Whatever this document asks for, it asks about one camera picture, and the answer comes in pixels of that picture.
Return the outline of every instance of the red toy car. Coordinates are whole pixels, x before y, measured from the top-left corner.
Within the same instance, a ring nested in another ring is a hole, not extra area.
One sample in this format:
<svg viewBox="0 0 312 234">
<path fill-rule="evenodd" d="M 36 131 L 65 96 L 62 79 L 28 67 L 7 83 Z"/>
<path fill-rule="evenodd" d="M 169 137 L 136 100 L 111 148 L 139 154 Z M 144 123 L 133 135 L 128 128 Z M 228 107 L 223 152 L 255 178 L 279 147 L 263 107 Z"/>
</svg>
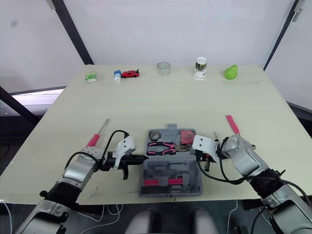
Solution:
<svg viewBox="0 0 312 234">
<path fill-rule="evenodd" d="M 121 74 L 121 78 L 128 78 L 128 77 L 138 77 L 140 74 L 138 69 L 136 71 L 126 71 Z"/>
</svg>

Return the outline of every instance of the table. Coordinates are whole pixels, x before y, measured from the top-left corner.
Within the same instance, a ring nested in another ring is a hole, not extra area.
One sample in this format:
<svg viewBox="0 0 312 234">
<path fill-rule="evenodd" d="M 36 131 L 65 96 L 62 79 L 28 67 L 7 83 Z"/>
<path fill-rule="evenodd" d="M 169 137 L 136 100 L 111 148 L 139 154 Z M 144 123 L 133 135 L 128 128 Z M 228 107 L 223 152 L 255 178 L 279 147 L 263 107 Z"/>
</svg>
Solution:
<svg viewBox="0 0 312 234">
<path fill-rule="evenodd" d="M 114 70 L 136 70 L 138 78 L 113 81 Z M 36 204 L 41 190 L 50 190 L 62 175 L 69 156 L 82 149 L 111 118 L 98 145 L 116 129 L 136 140 L 135 153 L 144 154 L 147 132 L 176 123 L 197 133 L 219 138 L 233 134 L 225 115 L 232 114 L 241 135 L 257 146 L 257 153 L 273 169 L 286 169 L 283 178 L 312 194 L 307 179 L 311 171 L 312 140 L 287 103 L 259 66 L 239 66 L 238 77 L 226 80 L 226 66 L 209 66 L 207 78 L 193 79 L 192 66 L 173 66 L 169 76 L 157 74 L 156 66 L 86 65 L 65 88 L 22 145 L 0 178 L 0 198 L 12 203 Z M 97 71 L 98 82 L 86 83 L 87 71 Z M 122 139 L 115 137 L 109 150 Z M 229 178 L 240 174 L 230 161 L 224 163 Z M 230 185 L 202 176 L 203 194 L 166 199 L 139 198 L 141 165 L 129 166 L 129 179 L 122 170 L 95 173 L 78 198 L 79 204 L 126 204 L 168 201 L 229 200 L 258 198 L 244 182 Z M 211 165 L 221 176 L 218 164 Z"/>
</svg>

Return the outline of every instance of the green pear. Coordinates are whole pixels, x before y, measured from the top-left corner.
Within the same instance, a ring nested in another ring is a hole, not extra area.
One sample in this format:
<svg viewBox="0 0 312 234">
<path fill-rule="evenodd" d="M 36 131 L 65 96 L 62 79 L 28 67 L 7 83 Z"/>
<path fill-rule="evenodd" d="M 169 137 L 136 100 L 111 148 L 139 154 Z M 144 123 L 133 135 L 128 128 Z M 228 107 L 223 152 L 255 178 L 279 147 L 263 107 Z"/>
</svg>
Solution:
<svg viewBox="0 0 312 234">
<path fill-rule="evenodd" d="M 226 79 L 235 79 L 237 77 L 237 65 L 232 65 L 224 71 Z"/>
</svg>

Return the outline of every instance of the white cable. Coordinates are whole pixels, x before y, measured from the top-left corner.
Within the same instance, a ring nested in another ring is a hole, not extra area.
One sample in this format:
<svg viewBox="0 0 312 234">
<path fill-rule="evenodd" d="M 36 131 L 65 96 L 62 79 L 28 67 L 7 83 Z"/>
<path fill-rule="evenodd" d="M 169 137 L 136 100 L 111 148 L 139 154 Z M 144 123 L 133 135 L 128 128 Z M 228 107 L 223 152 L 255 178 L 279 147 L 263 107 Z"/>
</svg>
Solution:
<svg viewBox="0 0 312 234">
<path fill-rule="evenodd" d="M 88 215 L 86 215 L 86 214 L 82 214 L 82 213 L 80 213 L 80 212 L 77 212 L 77 214 L 82 215 L 82 216 L 85 216 L 85 217 L 87 217 L 87 218 L 90 218 L 90 219 L 94 220 L 95 222 L 100 222 L 100 221 L 103 219 L 104 208 L 105 208 L 105 205 L 103 205 L 102 215 L 101 215 L 101 218 L 100 218 L 100 219 L 95 219 L 95 218 L 93 218 L 93 217 L 91 217 L 91 216 L 88 216 Z"/>
<path fill-rule="evenodd" d="M 9 209 L 9 207 L 6 205 L 6 203 L 4 202 L 5 200 L 0 200 L 0 201 L 4 204 L 4 206 L 5 206 L 6 209 L 8 210 L 9 218 L 10 218 L 10 234 L 12 234 L 13 229 L 12 229 L 12 217 L 11 217 L 10 209 Z"/>
<path fill-rule="evenodd" d="M 272 226 L 271 223 L 264 217 L 263 212 L 261 213 L 261 216 L 262 216 L 263 219 L 267 222 L 267 224 L 269 224 L 270 226 Z"/>
<path fill-rule="evenodd" d="M 121 205 L 121 209 L 120 209 L 119 213 L 122 212 L 122 209 L 123 209 L 123 204 Z M 108 213 L 110 213 L 111 215 L 118 215 L 118 212 L 117 212 L 117 213 L 111 212 L 111 211 L 109 210 L 108 206 L 107 206 L 107 211 L 108 211 Z"/>
<path fill-rule="evenodd" d="M 234 209 L 232 209 L 232 210 L 229 212 L 229 217 L 228 217 L 228 232 L 227 232 L 227 234 L 229 234 L 229 228 L 230 228 L 230 216 L 231 216 L 231 213 L 232 213 L 232 212 L 234 212 L 234 211 L 236 211 L 236 210 L 237 210 L 237 208 L 238 208 L 238 202 L 237 202 L 237 200 L 236 200 L 236 207 L 235 207 Z"/>
<path fill-rule="evenodd" d="M 88 229 L 84 230 L 83 232 L 81 232 L 81 233 L 79 233 L 79 234 L 84 234 L 86 231 L 91 230 L 91 229 L 93 229 L 93 228 L 99 228 L 99 227 L 103 227 L 103 226 L 110 225 L 110 224 L 114 224 L 114 223 L 118 222 L 118 220 L 119 220 L 119 218 L 120 218 L 120 212 L 119 212 L 119 209 L 118 209 L 118 205 L 116 205 L 116 208 L 117 208 L 117 211 L 118 211 L 118 218 L 117 218 L 114 222 L 106 223 L 106 224 L 102 224 L 102 225 L 97 225 L 97 226 L 88 228 Z"/>
</svg>

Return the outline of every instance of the small bottle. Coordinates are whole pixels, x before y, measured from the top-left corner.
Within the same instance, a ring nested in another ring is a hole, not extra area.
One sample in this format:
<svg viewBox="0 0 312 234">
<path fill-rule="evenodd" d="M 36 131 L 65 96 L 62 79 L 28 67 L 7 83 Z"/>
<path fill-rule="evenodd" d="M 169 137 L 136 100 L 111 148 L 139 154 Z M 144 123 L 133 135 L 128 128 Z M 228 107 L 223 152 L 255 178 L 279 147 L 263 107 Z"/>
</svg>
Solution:
<svg viewBox="0 0 312 234">
<path fill-rule="evenodd" d="M 120 70 L 114 71 L 114 81 L 115 82 L 121 81 L 121 71 Z"/>
</svg>

